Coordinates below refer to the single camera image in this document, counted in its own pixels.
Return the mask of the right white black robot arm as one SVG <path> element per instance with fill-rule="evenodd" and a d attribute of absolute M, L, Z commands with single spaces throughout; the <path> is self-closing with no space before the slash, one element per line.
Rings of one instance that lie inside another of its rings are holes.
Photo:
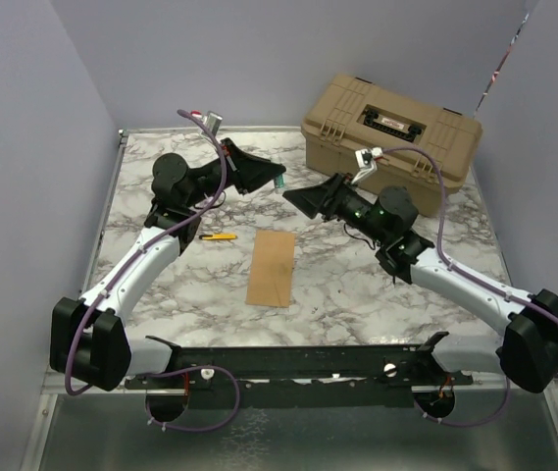
<path fill-rule="evenodd" d="M 388 186 L 369 202 L 336 174 L 283 196 L 305 216 L 339 220 L 375 242 L 391 277 L 434 291 L 488 324 L 502 343 L 487 363 L 518 387 L 540 393 L 558 378 L 558 295 L 502 285 L 447 257 L 413 230 L 418 210 L 405 187 Z"/>

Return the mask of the green white glue stick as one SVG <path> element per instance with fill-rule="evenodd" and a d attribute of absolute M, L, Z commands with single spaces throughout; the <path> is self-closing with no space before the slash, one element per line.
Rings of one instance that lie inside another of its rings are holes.
<path fill-rule="evenodd" d="M 283 175 L 278 175 L 274 178 L 274 187 L 275 191 L 281 192 L 284 191 L 285 183 Z"/>

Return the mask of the brown paper envelope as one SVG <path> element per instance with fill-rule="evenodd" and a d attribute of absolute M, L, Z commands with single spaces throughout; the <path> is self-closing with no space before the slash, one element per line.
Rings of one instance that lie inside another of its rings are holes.
<path fill-rule="evenodd" d="M 290 305 L 295 234 L 258 230 L 245 302 L 249 305 L 286 308 Z"/>

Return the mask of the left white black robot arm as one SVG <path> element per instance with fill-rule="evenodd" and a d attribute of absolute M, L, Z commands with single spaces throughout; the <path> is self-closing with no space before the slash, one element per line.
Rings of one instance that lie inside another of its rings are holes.
<path fill-rule="evenodd" d="M 176 153 L 152 167 L 151 208 L 143 227 L 118 264 L 77 299 L 61 298 L 52 311 L 50 366 L 73 381 L 103 391 L 126 377 L 149 376 L 166 388 L 180 378 L 176 346 L 153 337 L 130 340 L 126 324 L 152 283 L 195 240 L 201 216 L 228 187 L 248 194 L 285 173 L 284 165 L 254 156 L 230 139 L 220 142 L 217 159 L 197 168 Z"/>

